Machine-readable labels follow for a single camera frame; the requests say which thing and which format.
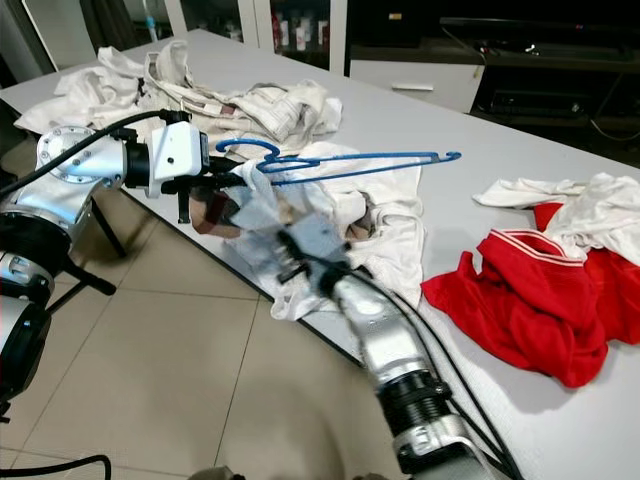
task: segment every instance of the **white cloth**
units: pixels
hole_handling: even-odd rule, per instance
[[[357,153],[356,150],[327,142],[305,148],[300,157],[326,157]],[[326,162],[319,167],[270,175],[270,178],[295,179],[364,170],[399,163],[398,159],[367,159]],[[228,189],[229,196],[240,205],[232,221],[245,232],[228,243],[242,256],[258,277],[261,286],[274,296],[271,315],[278,319],[297,320],[312,310],[331,310],[333,305],[309,292],[303,275],[280,285],[276,275],[281,265],[274,258],[278,246],[274,233],[280,227],[279,202],[266,176],[247,162],[234,171],[242,176],[249,189]],[[413,305],[420,300],[424,229],[420,215],[422,204],[416,196],[419,168],[393,170],[373,175],[340,178],[322,182],[276,187],[277,196],[294,210],[294,217],[312,211],[329,218],[343,237],[349,226],[366,218],[370,224],[368,238],[349,239],[348,252],[354,268],[364,265],[387,288],[402,293]]]
[[[16,125],[37,133],[61,124],[103,128],[141,111],[182,108],[209,135],[212,155],[223,155],[215,151],[220,140],[243,137],[267,140],[289,155],[299,153],[313,135],[335,132],[342,117],[340,100],[329,98],[311,80],[292,86],[258,84],[246,92],[229,94],[197,85],[187,65],[184,41],[149,53],[144,66],[111,47],[100,49],[98,61],[99,67],[62,77],[56,98],[29,109]],[[163,125],[159,119],[149,119],[132,127],[145,140]],[[239,145],[230,156],[242,161],[261,154],[260,147]]]
[[[542,182],[519,178],[515,182],[497,180],[486,191],[473,195],[473,199],[488,207],[526,208],[547,202],[565,202],[569,196],[580,195],[584,183],[571,180]]]
[[[531,185],[544,185],[540,189],[544,191],[532,193]],[[518,208],[564,203],[544,234],[568,256],[586,260],[589,249],[606,248],[640,266],[640,184],[631,177],[599,173],[586,184],[499,180],[474,199],[484,205]]]

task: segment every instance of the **white table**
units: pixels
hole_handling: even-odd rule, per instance
[[[640,179],[640,171],[526,133],[421,103],[329,72],[245,47],[203,31],[188,34],[194,78],[217,90],[244,89],[258,82],[290,84],[311,78],[344,102],[340,131],[331,137],[361,151],[458,150],[461,159],[423,170],[419,195],[428,229],[425,278],[454,270],[463,250],[473,250],[492,227],[527,227],[532,215],[475,205],[473,193],[497,178],[587,180],[606,171]],[[159,45],[128,52],[143,61]],[[52,96],[60,74],[0,91],[20,111]],[[215,237],[178,225],[177,199],[148,200],[129,192],[202,249],[243,276],[249,266]],[[496,426],[503,433],[528,479],[634,479],[640,446],[640,349],[612,344],[598,378],[579,391],[553,379],[513,368],[489,355],[460,332],[448,317],[423,302],[422,311],[450,352]],[[356,355],[353,338],[335,316],[309,315],[305,321],[335,346]],[[436,359],[441,358],[436,352]],[[455,392],[460,392],[452,381]],[[457,394],[463,405],[467,398]]]

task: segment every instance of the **tile floor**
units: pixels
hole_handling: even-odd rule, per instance
[[[0,466],[104,452],[115,479],[170,480],[227,464],[251,479],[402,478],[364,372],[150,217],[97,199],[129,255],[96,226],[74,254],[119,285],[53,319],[39,371],[0,426]],[[56,296],[73,279],[58,279]],[[99,467],[48,478],[101,479]]]

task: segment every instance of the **blue clothes hanger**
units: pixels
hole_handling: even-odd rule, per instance
[[[402,163],[398,165],[388,165],[380,168],[371,168],[368,170],[357,170],[354,172],[340,173],[335,175],[325,175],[321,177],[300,178],[293,180],[282,180],[272,182],[274,186],[292,185],[296,183],[308,183],[317,182],[320,180],[331,180],[334,178],[353,177],[356,175],[368,175],[370,173],[379,173],[389,170],[398,170],[401,168],[420,167],[422,165],[433,165],[434,163],[444,163],[457,160],[462,156],[460,152],[447,152],[444,158],[436,152],[380,152],[380,153],[356,153],[350,155],[334,155],[332,157],[317,157],[317,158],[299,158],[298,156],[280,156],[280,149],[275,145],[265,142],[264,140],[255,139],[231,139],[223,140],[216,145],[218,152],[225,152],[227,147],[231,145],[257,145],[269,150],[269,153],[264,155],[262,162],[258,163],[256,167],[262,173],[281,173],[292,170],[300,170],[303,168],[313,168],[319,166],[322,162],[335,162],[342,160],[360,160],[363,158],[423,158],[423,161],[413,163]]]

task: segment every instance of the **drawer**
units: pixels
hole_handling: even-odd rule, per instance
[[[351,78],[429,103],[469,113],[483,66],[352,60]]]

